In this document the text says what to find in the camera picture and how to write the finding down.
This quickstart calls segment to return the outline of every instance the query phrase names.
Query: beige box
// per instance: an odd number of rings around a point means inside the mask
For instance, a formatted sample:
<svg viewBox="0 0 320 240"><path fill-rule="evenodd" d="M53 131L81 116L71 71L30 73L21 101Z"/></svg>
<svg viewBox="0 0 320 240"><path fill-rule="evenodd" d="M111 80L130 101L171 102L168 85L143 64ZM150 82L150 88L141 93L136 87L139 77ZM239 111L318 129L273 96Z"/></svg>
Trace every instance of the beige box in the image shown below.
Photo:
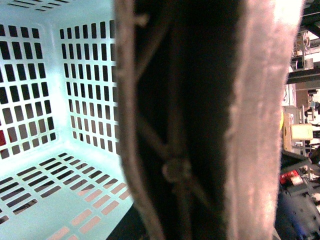
<svg viewBox="0 0 320 240"><path fill-rule="evenodd" d="M312 140L314 138L311 124L293 124L291 125L292 140Z"/></svg>

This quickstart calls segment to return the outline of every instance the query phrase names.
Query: basket floor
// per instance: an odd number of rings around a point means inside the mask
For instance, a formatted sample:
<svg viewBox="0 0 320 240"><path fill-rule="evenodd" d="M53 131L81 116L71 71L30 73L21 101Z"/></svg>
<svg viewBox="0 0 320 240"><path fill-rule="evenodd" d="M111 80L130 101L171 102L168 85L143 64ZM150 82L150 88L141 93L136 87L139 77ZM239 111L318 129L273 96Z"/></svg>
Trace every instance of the basket floor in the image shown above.
<svg viewBox="0 0 320 240"><path fill-rule="evenodd" d="M0 176L0 239L105 240L132 203L110 164L55 148Z"/></svg>

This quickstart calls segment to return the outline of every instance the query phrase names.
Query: light blue basket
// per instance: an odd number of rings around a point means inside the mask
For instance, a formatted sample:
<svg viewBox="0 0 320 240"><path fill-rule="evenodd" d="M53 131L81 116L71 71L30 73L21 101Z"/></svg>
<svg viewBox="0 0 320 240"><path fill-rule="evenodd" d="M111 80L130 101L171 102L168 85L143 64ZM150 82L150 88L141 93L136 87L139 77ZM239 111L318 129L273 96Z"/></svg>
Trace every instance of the light blue basket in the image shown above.
<svg viewBox="0 0 320 240"><path fill-rule="evenodd" d="M0 239L105 240L122 173L111 0L0 2Z"/></svg>

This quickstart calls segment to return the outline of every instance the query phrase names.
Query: yellow object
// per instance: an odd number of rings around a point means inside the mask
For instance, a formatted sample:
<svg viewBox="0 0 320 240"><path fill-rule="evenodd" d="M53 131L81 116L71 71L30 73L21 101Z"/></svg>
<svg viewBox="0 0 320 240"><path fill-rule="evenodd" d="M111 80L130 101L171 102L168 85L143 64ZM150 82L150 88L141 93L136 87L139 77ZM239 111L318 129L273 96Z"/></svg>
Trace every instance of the yellow object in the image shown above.
<svg viewBox="0 0 320 240"><path fill-rule="evenodd" d="M284 125L284 111L281 110L280 130L282 129L283 125Z"/></svg>

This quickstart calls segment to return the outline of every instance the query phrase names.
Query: red object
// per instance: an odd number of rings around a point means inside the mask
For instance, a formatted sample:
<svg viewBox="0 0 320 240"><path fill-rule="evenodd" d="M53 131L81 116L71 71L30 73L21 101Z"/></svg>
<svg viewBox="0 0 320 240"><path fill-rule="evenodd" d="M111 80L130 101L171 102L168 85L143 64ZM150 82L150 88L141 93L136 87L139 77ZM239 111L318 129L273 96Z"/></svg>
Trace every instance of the red object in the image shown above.
<svg viewBox="0 0 320 240"><path fill-rule="evenodd" d="M0 146L6 145L6 139L4 135L4 131L0 130Z"/></svg>
<svg viewBox="0 0 320 240"><path fill-rule="evenodd" d="M299 175L299 173L296 170L281 174L280 175L280 183L283 185L283 184L286 184L287 182L291 182L291 178L294 176L298 176L298 175Z"/></svg>

